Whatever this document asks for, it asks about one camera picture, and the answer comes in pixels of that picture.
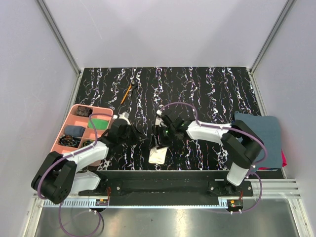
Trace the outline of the white cloth napkin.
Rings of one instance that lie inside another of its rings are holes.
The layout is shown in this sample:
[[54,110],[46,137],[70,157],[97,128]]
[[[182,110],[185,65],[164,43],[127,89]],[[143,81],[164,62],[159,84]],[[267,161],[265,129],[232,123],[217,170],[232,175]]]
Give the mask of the white cloth napkin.
[[168,147],[152,148],[149,155],[149,163],[164,164]]

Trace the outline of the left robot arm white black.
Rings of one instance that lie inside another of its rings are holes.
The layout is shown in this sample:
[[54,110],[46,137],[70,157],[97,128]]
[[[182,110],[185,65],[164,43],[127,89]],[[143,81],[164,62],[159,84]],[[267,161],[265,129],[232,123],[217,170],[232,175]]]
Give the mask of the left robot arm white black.
[[145,139],[146,135],[127,119],[118,118],[94,143],[67,154],[50,152],[31,181],[31,188],[39,198],[54,204],[62,203],[71,193],[85,190],[100,196],[106,191],[106,182],[94,172],[78,172],[106,158],[111,149],[121,144],[135,145]]

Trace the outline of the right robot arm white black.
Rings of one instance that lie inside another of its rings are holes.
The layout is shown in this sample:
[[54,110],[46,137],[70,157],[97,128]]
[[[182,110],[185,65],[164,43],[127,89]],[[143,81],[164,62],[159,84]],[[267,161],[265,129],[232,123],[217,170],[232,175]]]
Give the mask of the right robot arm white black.
[[267,149],[263,141],[241,120],[229,124],[214,124],[199,120],[172,120],[162,111],[157,112],[153,126],[153,139],[149,155],[149,163],[164,164],[166,152],[176,140],[204,140],[222,145],[232,156],[232,166],[224,183],[228,195],[235,196],[241,189],[241,183],[249,175],[259,161],[256,158]]

